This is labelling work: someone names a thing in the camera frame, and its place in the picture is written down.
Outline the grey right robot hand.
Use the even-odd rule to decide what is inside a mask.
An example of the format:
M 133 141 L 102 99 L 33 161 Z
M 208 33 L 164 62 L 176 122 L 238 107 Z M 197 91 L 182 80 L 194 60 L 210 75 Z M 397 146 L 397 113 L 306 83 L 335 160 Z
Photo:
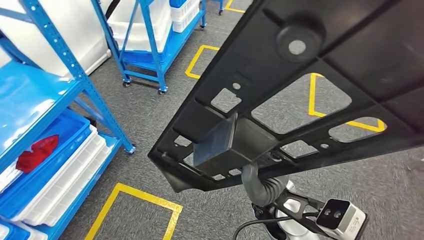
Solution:
M 244 190 L 251 202 L 258 206 L 267 205 L 267 192 L 265 185 L 258 177 L 258 165 L 252 163 L 242 168 L 241 180 Z

